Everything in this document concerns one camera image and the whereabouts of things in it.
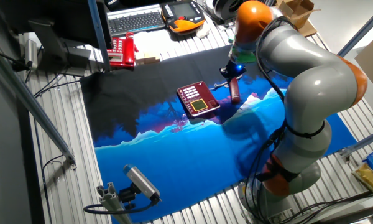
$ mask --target red object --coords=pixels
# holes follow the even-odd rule
[[[188,112],[194,117],[220,107],[203,81],[179,88],[177,94]]]
[[[231,102],[233,104],[238,104],[241,101],[241,96],[239,94],[239,85],[237,84],[237,78],[234,77],[228,83],[229,93],[231,94]]]
[[[134,68],[136,46],[133,35],[132,32],[128,32],[125,39],[113,37],[113,49],[107,49],[112,67]]]

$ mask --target black strap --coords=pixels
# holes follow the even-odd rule
[[[322,127],[319,129],[319,130],[317,130],[317,131],[315,131],[314,133],[298,133],[298,132],[296,132],[296,131],[294,131],[293,130],[293,128],[291,128],[288,124],[287,124],[287,122],[285,122],[285,124],[286,124],[286,128],[292,133],[292,134],[294,134],[294,135],[296,135],[296,136],[299,136],[299,137],[303,137],[303,138],[308,138],[308,139],[312,139],[312,137],[313,136],[316,136],[317,134],[319,134],[324,128],[325,128],[325,122],[323,122],[322,123]]]
[[[271,155],[269,156],[269,159],[271,163],[267,162],[266,166],[269,170],[269,172],[259,174],[256,176],[257,180],[263,182],[269,179],[274,178],[277,174],[280,174],[284,177],[284,179],[287,182],[291,182],[294,178],[296,178],[299,174],[294,174],[292,172],[289,172],[285,170],[280,164],[274,159],[274,156],[272,155],[273,152],[271,152]]]

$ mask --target yellow package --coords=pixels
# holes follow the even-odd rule
[[[355,172],[353,172],[354,176],[358,178],[366,187],[373,192],[373,170],[367,165],[367,163],[363,163]]]

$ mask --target keyboard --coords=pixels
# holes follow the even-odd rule
[[[159,4],[108,13],[109,29],[113,37],[127,32],[142,32],[166,27]]]

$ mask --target desk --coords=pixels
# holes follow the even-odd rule
[[[204,39],[194,36],[176,37],[169,40],[168,36],[156,32],[148,33],[152,36],[162,36],[168,40],[168,49],[161,52],[162,60],[190,54],[203,50],[229,45],[228,36],[234,35],[234,29],[225,29],[223,26],[215,26],[211,21],[210,34]],[[319,35],[308,37],[308,40],[320,47],[326,48]],[[42,88],[53,74],[39,73],[32,75],[29,88],[33,93]],[[78,78],[62,77],[57,78],[59,84],[72,82]],[[75,155],[77,169],[71,170],[62,167],[63,159],[47,166],[45,176],[48,180],[48,204],[52,214],[53,223],[110,223],[107,216],[95,216],[83,212],[83,206],[98,203],[98,194],[95,187],[102,185],[98,165],[91,140],[90,129],[86,119],[83,96],[79,83],[64,85],[58,89],[48,91],[38,99],[54,125],[64,137],[67,144],[72,148]],[[354,107],[339,113],[340,118],[349,128],[352,135],[361,140],[373,133],[373,119],[368,108],[363,102]],[[53,142],[42,131],[39,125],[36,126],[31,118],[32,135],[34,137],[35,155],[37,165],[44,164],[49,159],[59,156],[60,152]],[[322,178],[310,189],[289,197],[292,204],[292,212],[316,202],[329,201],[341,197],[347,197],[365,191],[365,188],[357,182],[351,172],[356,168],[357,163],[373,151],[373,144],[355,152],[351,162],[345,164],[338,155],[332,155],[319,160],[322,171]],[[42,189],[42,200],[46,222],[49,223],[47,202],[42,188],[42,174],[39,171],[40,186]],[[246,223],[251,221],[248,213],[241,207],[237,197],[237,185],[230,186],[210,198],[186,208],[154,220],[152,223]]]

